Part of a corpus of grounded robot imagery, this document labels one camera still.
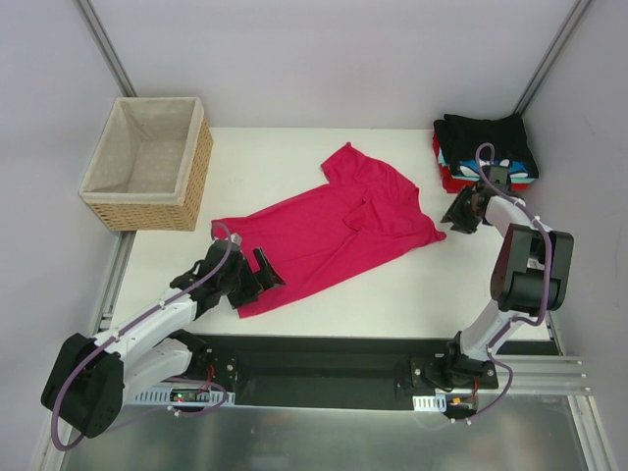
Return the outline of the red t shirt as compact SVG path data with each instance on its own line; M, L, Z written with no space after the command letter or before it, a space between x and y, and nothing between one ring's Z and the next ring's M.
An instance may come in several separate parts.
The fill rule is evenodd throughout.
M442 149L442 148L440 146L440 142L438 140L437 135L434 134L433 135L433 150L435 153L436 161L437 161L437 154L438 154L439 149ZM441 176L442 186L447 193L458 193L464 187L472 186L475 182L477 182L477 181L469 182L469 181L455 179L449 170L441 168L438 162L437 162L437 165L438 165L438 169ZM513 182L511 183L514 190L526 189L531 184L531 183L513 183Z

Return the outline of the pink t shirt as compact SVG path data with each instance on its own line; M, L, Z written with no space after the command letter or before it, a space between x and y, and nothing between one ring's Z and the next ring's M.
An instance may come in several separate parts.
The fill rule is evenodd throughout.
M222 219L252 256L261 248L284 285L238 309L264 314L440 242L418 187L391 165L351 144L321 166L326 183L245 217Z

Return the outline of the wicker basket with liner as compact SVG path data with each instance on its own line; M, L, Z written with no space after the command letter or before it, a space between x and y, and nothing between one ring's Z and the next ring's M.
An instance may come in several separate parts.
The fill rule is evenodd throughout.
M200 98L118 98L79 196L114 232L192 232L212 147Z

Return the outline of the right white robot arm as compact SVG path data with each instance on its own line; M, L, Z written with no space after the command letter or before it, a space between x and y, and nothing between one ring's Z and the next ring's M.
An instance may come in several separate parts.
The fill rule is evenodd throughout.
M442 221L462 234L472 235L484 224L502 236L490 280L491 300L447 344L442 375L449 390L484 381L495 371L495 354L516 330L543 324L562 305L574 237L532 215L511 191L508 171L495 165L480 169L480 180L458 193Z

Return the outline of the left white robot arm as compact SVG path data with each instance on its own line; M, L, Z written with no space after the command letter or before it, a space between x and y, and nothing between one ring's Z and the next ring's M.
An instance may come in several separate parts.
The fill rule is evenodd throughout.
M262 248L250 266L241 247L230 238L217 239L204 258L172 279L145 311L92 337L74 334L58 353L41 395L52 416L52 440L60 450L65 422L80 438L103 434L123 406L163 381L215 388L218 367L207 343L187 327L226 299L232 308L258 301L262 293L285 285Z

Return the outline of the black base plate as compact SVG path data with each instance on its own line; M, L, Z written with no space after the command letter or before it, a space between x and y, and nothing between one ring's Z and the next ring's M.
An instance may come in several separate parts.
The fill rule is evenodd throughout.
M436 390L494 390L494 364L451 340L202 335L180 375L213 380L238 405L409 410Z

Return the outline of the right aluminium frame post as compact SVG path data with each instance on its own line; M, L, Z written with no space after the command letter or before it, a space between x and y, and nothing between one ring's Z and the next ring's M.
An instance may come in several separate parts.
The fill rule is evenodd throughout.
M514 113L521 116L525 115L544 81L550 75L553 66L557 63L562 52L594 4L594 0L577 0L573 2L566 17L552 38L548 49L526 83L521 96L514 106Z

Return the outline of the aluminium frame post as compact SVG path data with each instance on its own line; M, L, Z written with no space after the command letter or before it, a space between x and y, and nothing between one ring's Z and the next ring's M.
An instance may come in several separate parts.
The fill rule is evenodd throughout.
M526 83L521 96L514 106L514 113L521 116L525 115L544 81L550 75L553 66L557 63L562 52L594 4L594 0L577 0L573 2L566 17L552 38L548 49Z
M90 0L74 0L73 3L122 95L136 97L131 78L93 3Z

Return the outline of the left aluminium frame post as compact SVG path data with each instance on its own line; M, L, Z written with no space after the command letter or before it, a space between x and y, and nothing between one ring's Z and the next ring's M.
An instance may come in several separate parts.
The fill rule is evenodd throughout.
M93 3L90 0L74 0L73 3L122 95L136 97L131 78Z

